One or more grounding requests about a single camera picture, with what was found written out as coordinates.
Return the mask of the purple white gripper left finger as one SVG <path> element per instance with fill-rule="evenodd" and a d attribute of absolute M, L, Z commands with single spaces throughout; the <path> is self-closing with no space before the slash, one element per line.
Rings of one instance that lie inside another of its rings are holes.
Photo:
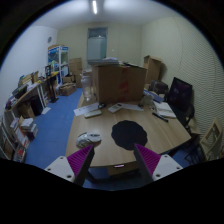
<path fill-rule="evenodd" d="M 94 146 L 89 145 L 68 157 L 59 156 L 47 166 L 45 170 L 67 181 L 82 186 L 87 177 L 88 169 L 94 154 Z"/>

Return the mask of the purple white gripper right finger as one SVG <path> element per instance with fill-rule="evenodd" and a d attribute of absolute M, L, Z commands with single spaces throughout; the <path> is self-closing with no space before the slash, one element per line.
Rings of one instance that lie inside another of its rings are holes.
<path fill-rule="evenodd" d="M 139 144 L 134 145 L 134 155 L 145 183 L 152 183 L 182 169 L 168 154 L 159 155 Z"/>

